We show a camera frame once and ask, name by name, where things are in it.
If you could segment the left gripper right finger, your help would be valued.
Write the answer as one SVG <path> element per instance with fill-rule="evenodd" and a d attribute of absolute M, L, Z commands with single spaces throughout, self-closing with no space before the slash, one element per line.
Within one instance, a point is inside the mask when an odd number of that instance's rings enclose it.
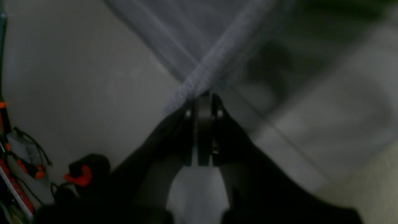
<path fill-rule="evenodd" d="M 308 193 L 281 170 L 229 115 L 213 94 L 218 166 L 230 208 L 223 224 L 361 224 L 352 208 Z"/>

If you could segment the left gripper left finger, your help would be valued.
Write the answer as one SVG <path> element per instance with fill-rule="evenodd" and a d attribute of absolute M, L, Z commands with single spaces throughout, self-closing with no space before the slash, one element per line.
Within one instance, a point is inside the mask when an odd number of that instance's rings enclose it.
<path fill-rule="evenodd" d="M 105 179 L 74 201 L 43 206 L 36 224 L 173 224 L 166 209 L 175 176 L 192 163 L 194 102 L 167 116 Z"/>

